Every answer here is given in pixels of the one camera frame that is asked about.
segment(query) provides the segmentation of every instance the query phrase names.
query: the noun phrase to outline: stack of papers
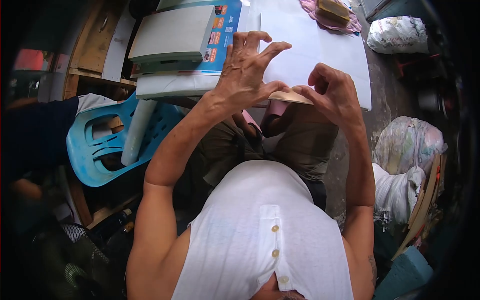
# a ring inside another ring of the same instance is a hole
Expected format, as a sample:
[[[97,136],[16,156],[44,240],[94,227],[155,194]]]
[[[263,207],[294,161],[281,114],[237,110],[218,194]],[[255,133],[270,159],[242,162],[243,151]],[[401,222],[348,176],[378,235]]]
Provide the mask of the stack of papers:
[[[194,6],[144,17],[128,58],[135,63],[202,60],[215,20],[215,6]]]

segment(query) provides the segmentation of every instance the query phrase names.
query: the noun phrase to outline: white paper sheet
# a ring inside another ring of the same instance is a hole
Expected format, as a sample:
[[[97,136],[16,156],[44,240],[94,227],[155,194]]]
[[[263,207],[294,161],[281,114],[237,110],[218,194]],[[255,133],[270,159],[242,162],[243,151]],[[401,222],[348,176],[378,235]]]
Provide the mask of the white paper sheet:
[[[357,89],[360,106],[372,109],[370,76],[360,36],[321,29],[307,14],[292,15],[268,10],[261,14],[260,29],[273,41],[286,41],[292,48],[275,57],[264,73],[264,82],[281,80],[290,87],[307,85],[310,72],[318,62],[348,73]],[[268,46],[260,42],[260,51]]]

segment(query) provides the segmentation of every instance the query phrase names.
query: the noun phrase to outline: finger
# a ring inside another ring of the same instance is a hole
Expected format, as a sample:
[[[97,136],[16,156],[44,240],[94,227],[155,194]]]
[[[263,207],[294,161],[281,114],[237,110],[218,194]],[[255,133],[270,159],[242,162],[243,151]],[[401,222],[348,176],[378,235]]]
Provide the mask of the finger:
[[[296,85],[292,88],[292,90],[304,96],[308,100],[312,101],[316,108],[320,111],[324,111],[328,108],[328,100],[325,96],[315,92],[311,87],[306,85]]]
[[[243,48],[245,41],[247,40],[246,32],[235,32],[233,34],[233,49],[232,51],[238,51]]]
[[[278,92],[278,91],[288,93],[290,91],[290,88],[288,87],[288,85],[286,83],[284,83],[282,81],[279,81],[279,80],[275,80],[275,81],[269,82],[267,84],[263,84],[260,87],[260,95],[262,95],[262,100],[268,99],[268,97],[272,93]]]
[[[262,53],[259,54],[259,59],[261,59],[265,67],[267,67],[270,61],[275,56],[280,54],[280,52],[282,52],[283,50],[287,50],[290,48],[292,48],[292,45],[287,42],[273,42],[268,45],[268,47],[265,48]]]
[[[269,36],[265,31],[250,31],[247,35],[245,47],[250,50],[257,50],[260,40],[270,43],[272,41],[272,37]]]
[[[336,78],[336,69],[327,66],[324,63],[317,63],[315,65],[315,68],[313,71],[310,73],[310,76],[308,77],[308,85],[313,86],[317,82],[318,79],[321,79],[322,77],[326,82],[330,82]]]
[[[232,58],[232,49],[233,49],[233,45],[227,46],[227,55],[225,57],[225,61],[229,61]]]
[[[223,67],[222,67],[222,72],[223,70],[231,64],[231,60],[232,60],[232,48],[233,46],[232,45],[228,45],[227,46],[227,55],[225,57],[225,61],[223,62]]]
[[[317,79],[317,82],[315,83],[315,92],[323,95],[327,92],[328,88],[328,82],[325,80],[324,77],[321,77],[320,79]]]

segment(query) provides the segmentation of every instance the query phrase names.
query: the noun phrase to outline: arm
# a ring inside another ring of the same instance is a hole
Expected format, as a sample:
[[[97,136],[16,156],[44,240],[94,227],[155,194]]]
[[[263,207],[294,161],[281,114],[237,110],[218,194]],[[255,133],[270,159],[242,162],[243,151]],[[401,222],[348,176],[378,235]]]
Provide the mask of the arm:
[[[376,281],[373,258],[373,206],[375,180],[365,124],[355,85],[348,74],[322,63],[315,66],[308,86],[292,89],[345,133],[350,163],[347,175],[347,215],[342,236],[355,299],[371,299]]]
[[[38,103],[37,97],[17,99],[15,101],[13,101],[12,103],[10,103],[9,105],[7,105],[6,109],[20,108],[22,106],[29,105],[29,104],[32,104],[32,103]]]
[[[262,82],[270,60],[290,44],[272,43],[257,52],[265,32],[234,33],[233,45],[214,90],[206,93],[162,141],[145,172],[135,236],[127,263],[129,299],[170,299],[189,244],[187,230],[177,238],[172,190],[201,138],[218,122],[285,89],[282,82]]]
[[[10,184],[10,187],[16,193],[21,194],[22,196],[34,199],[42,199],[42,187],[38,184],[31,182],[28,179],[22,178]]]
[[[241,112],[236,112],[232,115],[233,121],[238,128],[242,129],[245,136],[250,136],[252,138],[257,137],[257,130],[247,123]]]

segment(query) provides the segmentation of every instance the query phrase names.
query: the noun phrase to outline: white table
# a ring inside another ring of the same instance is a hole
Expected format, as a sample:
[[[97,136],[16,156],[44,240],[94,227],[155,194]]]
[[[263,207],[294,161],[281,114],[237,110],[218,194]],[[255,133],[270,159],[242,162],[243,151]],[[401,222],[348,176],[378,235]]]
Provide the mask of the white table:
[[[260,13],[262,10],[275,9],[309,18],[300,6],[299,0],[243,0],[243,5],[247,9],[244,10],[242,8],[239,19],[239,31],[242,31],[242,28],[244,31],[260,30]],[[361,84],[356,82],[360,106],[366,110],[371,110],[370,79],[368,77],[368,65],[363,41],[361,36],[347,36],[347,38],[355,41],[351,48],[343,49],[345,55],[348,56],[347,59],[360,61],[363,74],[366,74],[362,78]],[[164,96],[201,96],[216,86],[218,78],[218,76],[212,75],[157,75],[141,77],[138,78],[136,96],[139,99]]]

